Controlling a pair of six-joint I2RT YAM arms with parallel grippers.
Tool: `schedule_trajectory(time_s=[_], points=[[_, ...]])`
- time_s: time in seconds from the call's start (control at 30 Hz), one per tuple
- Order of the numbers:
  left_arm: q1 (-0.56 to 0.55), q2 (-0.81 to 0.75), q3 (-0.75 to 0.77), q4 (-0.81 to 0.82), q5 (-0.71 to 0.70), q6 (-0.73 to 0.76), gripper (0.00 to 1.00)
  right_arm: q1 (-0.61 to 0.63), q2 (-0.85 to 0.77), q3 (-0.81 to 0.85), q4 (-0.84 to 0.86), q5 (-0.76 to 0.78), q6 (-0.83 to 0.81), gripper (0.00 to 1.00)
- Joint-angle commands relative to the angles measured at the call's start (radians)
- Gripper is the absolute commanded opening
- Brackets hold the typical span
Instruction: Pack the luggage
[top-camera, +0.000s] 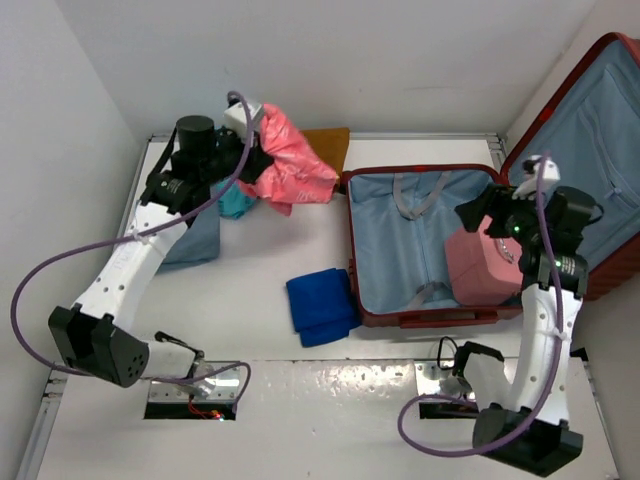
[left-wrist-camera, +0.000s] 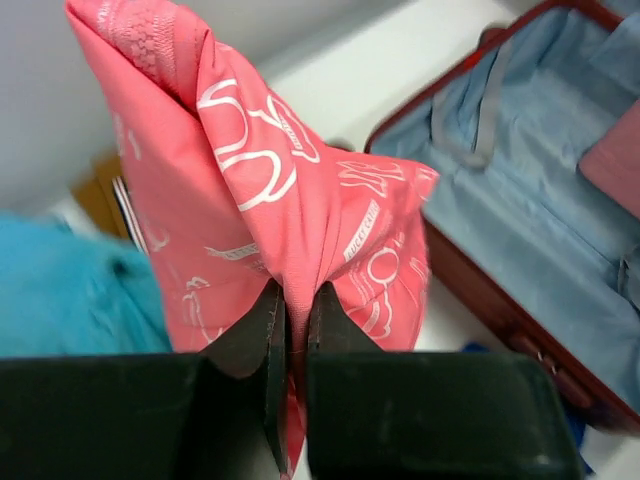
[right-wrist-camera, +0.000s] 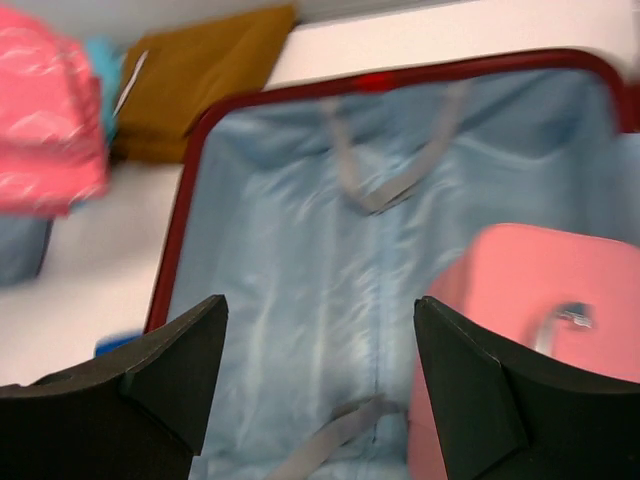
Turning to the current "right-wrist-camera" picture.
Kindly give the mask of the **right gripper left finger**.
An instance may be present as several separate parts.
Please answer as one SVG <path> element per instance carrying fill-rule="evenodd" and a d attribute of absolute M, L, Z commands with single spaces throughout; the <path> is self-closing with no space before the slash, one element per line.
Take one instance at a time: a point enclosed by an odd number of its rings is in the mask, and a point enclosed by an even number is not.
<path fill-rule="evenodd" d="M 228 306 L 212 295 L 163 327 L 1 389 L 4 479 L 185 479 L 204 445 Z"/>

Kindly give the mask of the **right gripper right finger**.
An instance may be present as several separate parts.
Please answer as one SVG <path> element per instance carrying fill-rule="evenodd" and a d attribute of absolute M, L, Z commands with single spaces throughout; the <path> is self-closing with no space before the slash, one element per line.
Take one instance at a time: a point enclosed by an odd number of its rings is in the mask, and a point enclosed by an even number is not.
<path fill-rule="evenodd" d="M 414 328 L 450 479 L 636 479 L 639 386 L 569 366 L 433 297 Z"/>

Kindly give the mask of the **royal blue cloth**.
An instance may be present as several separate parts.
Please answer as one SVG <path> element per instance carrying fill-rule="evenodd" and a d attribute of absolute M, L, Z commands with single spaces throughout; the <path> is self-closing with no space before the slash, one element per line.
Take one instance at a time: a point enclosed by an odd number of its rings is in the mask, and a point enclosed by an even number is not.
<path fill-rule="evenodd" d="M 99 357 L 139 338 L 141 330 L 118 332 L 99 339 L 94 348 L 94 356 Z"/>

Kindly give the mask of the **pink cosmetic case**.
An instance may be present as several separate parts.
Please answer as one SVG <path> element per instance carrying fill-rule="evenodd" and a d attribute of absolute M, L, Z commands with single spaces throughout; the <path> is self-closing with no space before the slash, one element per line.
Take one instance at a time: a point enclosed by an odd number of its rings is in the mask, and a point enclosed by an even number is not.
<path fill-rule="evenodd" d="M 425 297 L 551 359 L 639 386 L 634 246 L 500 224 L 480 233 Z M 450 479 L 420 356 L 409 410 L 408 465 L 414 479 Z"/>

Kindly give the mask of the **pink patterned garment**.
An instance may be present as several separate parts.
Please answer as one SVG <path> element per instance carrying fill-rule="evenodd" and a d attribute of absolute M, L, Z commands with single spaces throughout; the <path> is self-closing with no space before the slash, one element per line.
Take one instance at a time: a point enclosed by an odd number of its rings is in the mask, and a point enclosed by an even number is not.
<path fill-rule="evenodd" d="M 1 209 L 58 216 L 107 190 L 100 81 L 79 43 L 1 8 Z"/>

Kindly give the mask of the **mustard brown trousers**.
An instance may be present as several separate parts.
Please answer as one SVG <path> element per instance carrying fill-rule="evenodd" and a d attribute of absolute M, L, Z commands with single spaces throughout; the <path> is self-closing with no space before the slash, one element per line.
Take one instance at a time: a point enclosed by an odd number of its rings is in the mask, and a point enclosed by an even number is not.
<path fill-rule="evenodd" d="M 117 115 L 112 157 L 181 162 L 212 104 L 266 85 L 296 16 L 294 5 L 280 4 L 142 37 L 124 60 L 122 82 L 132 88 Z"/>

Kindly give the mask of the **turquoise shirt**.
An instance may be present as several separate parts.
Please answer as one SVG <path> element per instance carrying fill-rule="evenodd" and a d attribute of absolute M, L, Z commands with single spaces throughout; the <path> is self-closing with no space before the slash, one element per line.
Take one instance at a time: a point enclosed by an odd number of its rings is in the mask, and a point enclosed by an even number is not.
<path fill-rule="evenodd" d="M 101 122 L 106 143 L 110 144 L 116 133 L 116 107 L 120 95 L 123 56 L 107 38 L 94 36 L 84 43 L 93 75 L 101 84 Z"/>

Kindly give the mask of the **grey-blue cloth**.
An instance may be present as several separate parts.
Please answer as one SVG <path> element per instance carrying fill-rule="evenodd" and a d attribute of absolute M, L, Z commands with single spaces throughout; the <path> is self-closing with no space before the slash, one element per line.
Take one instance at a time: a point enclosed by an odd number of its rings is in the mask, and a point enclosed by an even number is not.
<path fill-rule="evenodd" d="M 33 280 L 42 268 L 53 221 L 31 216 L 1 215 L 1 286 Z"/>

